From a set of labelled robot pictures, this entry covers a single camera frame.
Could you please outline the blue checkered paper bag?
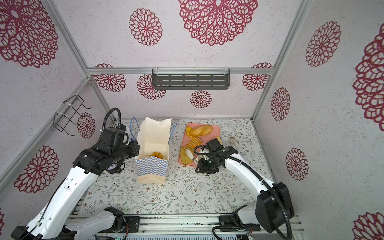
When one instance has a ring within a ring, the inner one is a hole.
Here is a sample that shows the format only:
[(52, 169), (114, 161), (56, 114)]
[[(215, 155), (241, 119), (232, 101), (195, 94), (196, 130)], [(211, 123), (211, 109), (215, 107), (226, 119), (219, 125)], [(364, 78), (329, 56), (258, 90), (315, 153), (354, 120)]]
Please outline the blue checkered paper bag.
[[(140, 145), (139, 155), (135, 157), (139, 184), (164, 184), (170, 162), (170, 139), (172, 120), (157, 121), (145, 118), (139, 126), (136, 140)], [(164, 159), (151, 157), (160, 152)]]

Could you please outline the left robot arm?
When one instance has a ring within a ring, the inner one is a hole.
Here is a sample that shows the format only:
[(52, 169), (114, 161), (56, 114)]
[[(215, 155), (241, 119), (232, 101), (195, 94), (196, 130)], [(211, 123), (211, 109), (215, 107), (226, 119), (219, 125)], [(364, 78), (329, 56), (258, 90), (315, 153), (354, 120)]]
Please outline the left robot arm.
[(126, 228), (122, 211), (108, 207), (100, 214), (77, 224), (66, 224), (76, 204), (93, 182), (104, 172), (121, 172), (126, 159), (139, 155), (138, 142), (131, 139), (126, 126), (106, 128), (98, 142), (82, 151), (73, 163), (73, 168), (55, 193), (35, 218), (26, 226), (16, 227), (11, 237), (14, 240), (83, 240), (94, 234), (110, 230), (121, 232)]

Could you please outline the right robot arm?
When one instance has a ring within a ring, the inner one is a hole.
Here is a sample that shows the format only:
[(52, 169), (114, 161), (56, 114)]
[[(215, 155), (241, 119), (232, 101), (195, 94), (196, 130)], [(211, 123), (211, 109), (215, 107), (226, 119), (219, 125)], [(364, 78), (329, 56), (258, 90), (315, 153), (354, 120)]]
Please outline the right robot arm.
[(233, 147), (224, 147), (215, 138), (205, 145), (197, 146), (194, 154), (200, 156), (196, 173), (210, 176), (224, 168), (240, 179), (256, 197), (255, 205), (244, 205), (236, 209), (228, 219), (222, 221), (225, 230), (260, 230), (276, 232), (284, 240), (292, 238), (290, 220), (295, 215), (288, 187), (265, 178), (251, 167)]

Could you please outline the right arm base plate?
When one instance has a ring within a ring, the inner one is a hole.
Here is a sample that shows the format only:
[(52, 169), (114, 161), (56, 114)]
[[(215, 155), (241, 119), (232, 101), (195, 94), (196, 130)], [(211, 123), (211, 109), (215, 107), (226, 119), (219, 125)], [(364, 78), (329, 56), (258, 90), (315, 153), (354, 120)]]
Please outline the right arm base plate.
[(219, 225), (220, 231), (222, 232), (258, 232), (261, 230), (261, 226), (259, 224), (243, 224), (233, 215), (220, 215)]

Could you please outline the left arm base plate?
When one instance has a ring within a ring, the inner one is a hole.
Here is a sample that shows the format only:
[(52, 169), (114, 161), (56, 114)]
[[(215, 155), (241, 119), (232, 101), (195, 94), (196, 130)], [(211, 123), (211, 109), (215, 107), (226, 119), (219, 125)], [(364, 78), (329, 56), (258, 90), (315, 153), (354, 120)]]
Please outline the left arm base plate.
[(140, 217), (125, 217), (124, 213), (114, 207), (104, 209), (115, 217), (113, 225), (102, 233), (137, 233), (140, 225)]

